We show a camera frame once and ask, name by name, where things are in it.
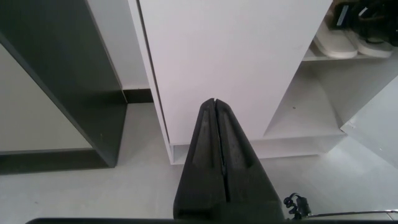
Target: white wall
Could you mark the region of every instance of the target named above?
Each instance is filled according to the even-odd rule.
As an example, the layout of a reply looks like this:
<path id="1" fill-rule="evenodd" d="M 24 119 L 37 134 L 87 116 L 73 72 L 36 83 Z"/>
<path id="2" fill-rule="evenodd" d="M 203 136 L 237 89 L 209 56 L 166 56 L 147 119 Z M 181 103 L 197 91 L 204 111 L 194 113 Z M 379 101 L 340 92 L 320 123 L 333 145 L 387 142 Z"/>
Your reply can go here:
<path id="1" fill-rule="evenodd" d="M 0 151 L 71 148 L 91 146 L 0 44 Z"/>
<path id="2" fill-rule="evenodd" d="M 149 88 L 127 0 L 88 0 L 124 90 Z"/>

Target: white shelf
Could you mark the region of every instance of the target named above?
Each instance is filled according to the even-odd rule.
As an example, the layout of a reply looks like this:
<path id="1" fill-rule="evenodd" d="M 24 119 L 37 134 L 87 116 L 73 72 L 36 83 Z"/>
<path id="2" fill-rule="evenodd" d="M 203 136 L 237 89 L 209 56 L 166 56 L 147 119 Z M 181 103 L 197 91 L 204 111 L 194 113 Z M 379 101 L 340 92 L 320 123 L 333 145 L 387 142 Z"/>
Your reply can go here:
<path id="1" fill-rule="evenodd" d="M 337 145 L 346 134 L 305 138 L 268 139 L 250 141 L 259 159 L 324 154 Z M 189 145 L 174 146 L 173 165 L 184 164 Z"/>
<path id="2" fill-rule="evenodd" d="M 364 59 L 364 58 L 375 58 L 370 57 L 367 55 L 363 55 L 358 53 L 357 56 L 348 59 L 338 59 L 338 58 L 331 58 L 319 51 L 317 46 L 312 42 L 310 47 L 308 48 L 307 52 L 304 55 L 303 62 L 311 62 L 311 61 L 319 61 L 319 60 L 352 60 L 352 59 Z"/>
<path id="3" fill-rule="evenodd" d="M 343 134 L 335 112 L 309 69 L 299 68 L 275 112 L 264 139 Z"/>

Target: white cabinet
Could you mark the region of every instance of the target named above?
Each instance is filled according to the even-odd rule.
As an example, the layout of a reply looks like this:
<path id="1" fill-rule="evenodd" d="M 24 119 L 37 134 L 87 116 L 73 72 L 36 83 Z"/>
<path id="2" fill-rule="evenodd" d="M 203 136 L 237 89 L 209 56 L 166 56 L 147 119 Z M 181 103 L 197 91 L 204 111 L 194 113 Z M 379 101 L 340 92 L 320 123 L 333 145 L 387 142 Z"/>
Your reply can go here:
<path id="1" fill-rule="evenodd" d="M 230 105 L 259 158 L 323 154 L 396 76 L 395 56 L 332 60 L 311 44 L 328 0 L 129 3 L 172 164 L 209 98 Z"/>
<path id="2" fill-rule="evenodd" d="M 140 1 L 169 141 L 209 98 L 262 139 L 331 1 Z"/>

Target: floor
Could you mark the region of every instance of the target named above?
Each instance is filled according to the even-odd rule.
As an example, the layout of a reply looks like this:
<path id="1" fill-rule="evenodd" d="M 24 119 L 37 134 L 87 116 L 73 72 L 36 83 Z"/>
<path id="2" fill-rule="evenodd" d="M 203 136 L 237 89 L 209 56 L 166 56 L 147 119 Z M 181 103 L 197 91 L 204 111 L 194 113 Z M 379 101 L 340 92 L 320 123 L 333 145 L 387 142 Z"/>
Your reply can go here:
<path id="1" fill-rule="evenodd" d="M 398 208 L 398 171 L 350 138 L 324 156 L 262 164 L 281 199 L 298 192 L 313 213 Z M 116 168 L 0 176 L 0 223 L 172 218 L 182 169 L 169 163 L 154 105 L 129 105 Z"/>

